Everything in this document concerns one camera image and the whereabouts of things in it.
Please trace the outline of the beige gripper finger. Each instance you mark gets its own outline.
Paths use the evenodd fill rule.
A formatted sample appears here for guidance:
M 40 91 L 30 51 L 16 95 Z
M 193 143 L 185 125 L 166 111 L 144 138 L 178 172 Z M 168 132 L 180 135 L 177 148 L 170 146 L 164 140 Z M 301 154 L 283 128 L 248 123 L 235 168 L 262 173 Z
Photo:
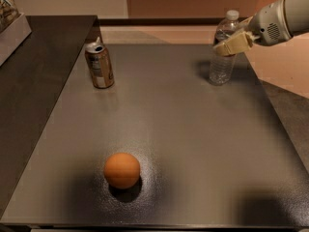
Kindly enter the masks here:
M 239 28 L 247 27 L 253 16 L 250 16 L 239 23 Z
M 231 56 L 250 50 L 258 39 L 259 36 L 244 29 L 236 32 L 219 30 L 214 35 L 212 49 L 219 56 Z

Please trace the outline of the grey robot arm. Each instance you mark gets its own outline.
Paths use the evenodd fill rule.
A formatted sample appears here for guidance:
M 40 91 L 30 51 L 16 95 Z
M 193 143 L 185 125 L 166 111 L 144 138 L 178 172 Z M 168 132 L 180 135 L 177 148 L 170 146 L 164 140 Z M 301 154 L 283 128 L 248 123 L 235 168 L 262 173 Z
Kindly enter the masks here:
M 213 49 L 221 56 L 245 52 L 253 44 L 272 46 L 309 32 L 309 0 L 278 0 L 240 23 L 240 28 Z

